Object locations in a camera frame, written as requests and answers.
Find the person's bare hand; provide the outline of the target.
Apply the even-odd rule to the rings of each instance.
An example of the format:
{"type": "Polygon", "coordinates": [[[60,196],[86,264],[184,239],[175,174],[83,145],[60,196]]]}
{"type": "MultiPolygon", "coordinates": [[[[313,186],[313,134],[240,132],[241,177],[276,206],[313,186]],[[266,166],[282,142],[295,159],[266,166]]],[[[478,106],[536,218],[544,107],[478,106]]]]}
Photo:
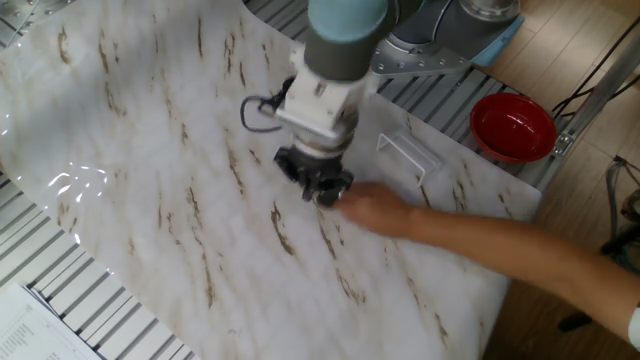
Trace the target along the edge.
{"type": "Polygon", "coordinates": [[[382,183],[354,184],[333,208],[352,223],[381,236],[410,239],[415,235],[416,208],[382,183]]]}

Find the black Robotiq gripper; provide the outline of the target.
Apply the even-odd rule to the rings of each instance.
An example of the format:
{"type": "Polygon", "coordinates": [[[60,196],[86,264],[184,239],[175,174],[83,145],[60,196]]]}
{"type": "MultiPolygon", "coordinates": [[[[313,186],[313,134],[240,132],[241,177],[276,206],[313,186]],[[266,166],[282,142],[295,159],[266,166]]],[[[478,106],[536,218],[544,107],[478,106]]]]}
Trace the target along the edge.
{"type": "Polygon", "coordinates": [[[301,197],[305,202],[323,203],[325,186],[330,186],[326,197],[336,201],[353,183],[354,175],[343,167],[342,158],[342,155],[314,157],[290,146],[280,147],[274,162],[290,181],[302,186],[301,197]]]}

